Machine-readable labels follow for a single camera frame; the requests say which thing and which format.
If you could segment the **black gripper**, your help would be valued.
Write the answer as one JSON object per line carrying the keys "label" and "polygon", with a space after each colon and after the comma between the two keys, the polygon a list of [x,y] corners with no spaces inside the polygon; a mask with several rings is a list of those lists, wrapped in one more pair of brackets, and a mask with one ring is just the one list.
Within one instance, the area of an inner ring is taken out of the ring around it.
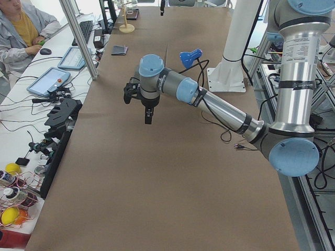
{"label": "black gripper", "polygon": [[141,103],[145,106],[144,122],[145,124],[152,124],[154,108],[159,104],[159,97],[156,97],[154,99],[143,97],[140,91],[140,79],[136,77],[131,77],[124,88],[125,104],[130,104],[132,99],[137,99],[141,101]]}

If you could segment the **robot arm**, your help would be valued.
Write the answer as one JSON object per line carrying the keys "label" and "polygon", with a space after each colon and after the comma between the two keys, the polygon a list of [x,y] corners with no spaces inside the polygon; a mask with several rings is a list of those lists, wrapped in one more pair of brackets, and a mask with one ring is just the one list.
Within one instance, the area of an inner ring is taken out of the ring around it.
{"label": "robot arm", "polygon": [[278,84],[276,116],[268,124],[252,118],[193,79],[164,66],[155,54],[139,63],[139,83],[128,83],[124,101],[138,99],[145,106],[145,122],[151,123],[161,94],[213,115],[231,131],[240,134],[267,158],[275,170],[298,177],[314,170],[319,152],[309,124],[312,95],[316,88],[320,36],[330,26],[334,1],[272,1],[268,30],[284,40]]}

